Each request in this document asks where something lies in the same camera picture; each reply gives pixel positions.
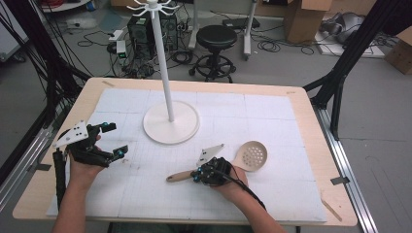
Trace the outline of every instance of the person's right arm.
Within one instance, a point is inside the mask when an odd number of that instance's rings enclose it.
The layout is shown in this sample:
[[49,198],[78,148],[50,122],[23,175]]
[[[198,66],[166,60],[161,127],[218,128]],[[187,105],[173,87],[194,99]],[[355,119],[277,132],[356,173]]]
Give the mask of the person's right arm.
[[[230,176],[234,179],[239,179],[245,185],[248,185],[245,172],[238,167],[234,167],[234,169],[236,173],[232,170]],[[251,224],[255,233],[286,232],[285,229],[260,205],[260,203],[238,184],[230,182],[213,188],[239,208],[248,219],[248,222]]]

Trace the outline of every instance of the forearm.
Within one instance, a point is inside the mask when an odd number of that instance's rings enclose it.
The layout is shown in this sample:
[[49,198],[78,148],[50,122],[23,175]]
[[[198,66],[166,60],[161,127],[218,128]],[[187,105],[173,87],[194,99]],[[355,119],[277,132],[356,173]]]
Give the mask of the forearm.
[[86,194],[86,189],[69,183],[52,232],[85,232]]
[[255,233],[279,233],[285,229],[246,192],[241,193],[233,204],[245,215]]

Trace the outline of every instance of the round stool seat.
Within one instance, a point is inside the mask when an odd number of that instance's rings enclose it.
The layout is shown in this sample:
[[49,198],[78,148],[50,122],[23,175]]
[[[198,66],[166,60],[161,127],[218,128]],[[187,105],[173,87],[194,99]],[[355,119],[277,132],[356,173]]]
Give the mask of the round stool seat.
[[210,25],[197,32],[196,41],[208,50],[226,50],[237,41],[237,34],[226,26]]

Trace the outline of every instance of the stool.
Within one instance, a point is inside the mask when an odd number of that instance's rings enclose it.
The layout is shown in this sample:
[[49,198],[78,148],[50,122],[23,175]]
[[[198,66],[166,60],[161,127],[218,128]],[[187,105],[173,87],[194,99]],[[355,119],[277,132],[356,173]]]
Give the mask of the stool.
[[212,54],[200,57],[189,70],[189,74],[193,76],[197,70],[199,74],[206,77],[205,82],[227,77],[229,82],[233,83],[230,73],[235,72],[236,67],[229,59],[221,56],[220,52],[234,45],[237,41],[237,34],[226,26],[210,25],[201,28],[197,32],[196,41]]

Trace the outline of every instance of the wooden handle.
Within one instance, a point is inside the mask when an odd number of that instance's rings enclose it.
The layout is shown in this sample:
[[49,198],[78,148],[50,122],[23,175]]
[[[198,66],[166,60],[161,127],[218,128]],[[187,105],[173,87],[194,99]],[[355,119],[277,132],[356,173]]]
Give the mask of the wooden handle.
[[190,175],[191,172],[193,172],[193,170],[185,171],[185,172],[181,172],[181,173],[176,173],[176,174],[166,178],[166,181],[170,182],[170,183],[173,183],[173,182],[180,182],[180,181],[189,179],[191,177],[191,175]]

